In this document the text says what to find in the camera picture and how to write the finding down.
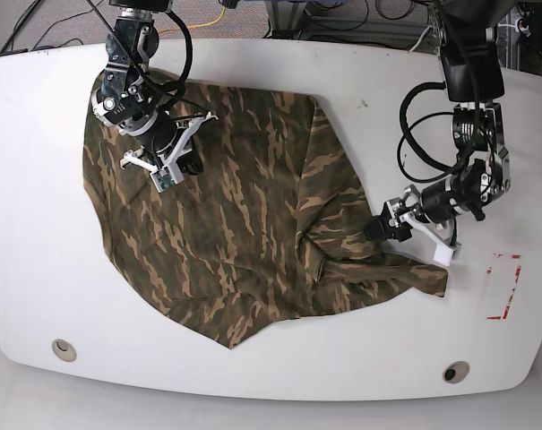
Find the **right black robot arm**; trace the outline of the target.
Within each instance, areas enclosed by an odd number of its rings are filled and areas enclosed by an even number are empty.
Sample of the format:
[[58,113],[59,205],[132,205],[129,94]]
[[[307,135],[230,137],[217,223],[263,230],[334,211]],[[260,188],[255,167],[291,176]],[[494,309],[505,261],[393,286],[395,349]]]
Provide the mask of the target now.
[[[194,134],[215,114],[197,105],[195,112],[172,117],[170,110],[185,101],[186,81],[193,63],[189,29],[173,12],[169,1],[115,1],[119,15],[107,23],[108,62],[99,89],[91,96],[92,110],[106,127],[133,137],[138,150],[128,150],[122,168],[147,170],[160,189],[197,176],[203,166]],[[185,40],[183,71],[172,81],[155,82],[150,60],[159,48],[159,32],[153,16],[164,13],[182,31]]]

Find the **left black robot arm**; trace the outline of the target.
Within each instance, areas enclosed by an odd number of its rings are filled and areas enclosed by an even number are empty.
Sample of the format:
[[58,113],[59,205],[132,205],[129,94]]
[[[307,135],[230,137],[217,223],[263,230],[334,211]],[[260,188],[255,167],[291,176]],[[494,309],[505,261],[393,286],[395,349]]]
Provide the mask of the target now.
[[[410,186],[401,197],[384,203],[381,213],[366,225],[367,238],[403,242],[411,238],[414,229],[432,237],[433,227],[455,224],[465,213],[482,221],[484,208],[510,190],[510,156],[497,101],[504,95],[497,26],[511,8],[510,1],[432,3],[432,29],[439,40],[437,55],[443,80],[420,83],[402,100],[398,145],[408,145],[439,173],[429,178],[406,174]],[[451,166],[422,148],[412,133],[415,125],[408,121],[411,102],[430,90],[445,90],[454,105],[448,114],[457,151]]]

